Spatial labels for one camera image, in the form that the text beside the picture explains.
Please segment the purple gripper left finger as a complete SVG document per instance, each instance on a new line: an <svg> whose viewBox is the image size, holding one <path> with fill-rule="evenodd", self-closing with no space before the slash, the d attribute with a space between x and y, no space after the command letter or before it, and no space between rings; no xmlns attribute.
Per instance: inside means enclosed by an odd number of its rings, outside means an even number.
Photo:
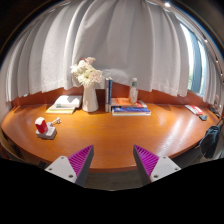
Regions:
<svg viewBox="0 0 224 224"><path fill-rule="evenodd" d="M84 186L93 156L94 147L90 145L69 157L58 157L46 168L46 171L79 186Z"/></svg>

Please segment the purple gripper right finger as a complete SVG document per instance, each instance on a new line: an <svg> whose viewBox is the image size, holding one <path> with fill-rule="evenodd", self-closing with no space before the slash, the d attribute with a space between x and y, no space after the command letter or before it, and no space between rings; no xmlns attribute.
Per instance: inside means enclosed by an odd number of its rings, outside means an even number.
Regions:
<svg viewBox="0 0 224 224"><path fill-rule="evenodd" d="M138 145L133 146L133 156L144 185L180 170L180 167L169 157L159 157Z"/></svg>

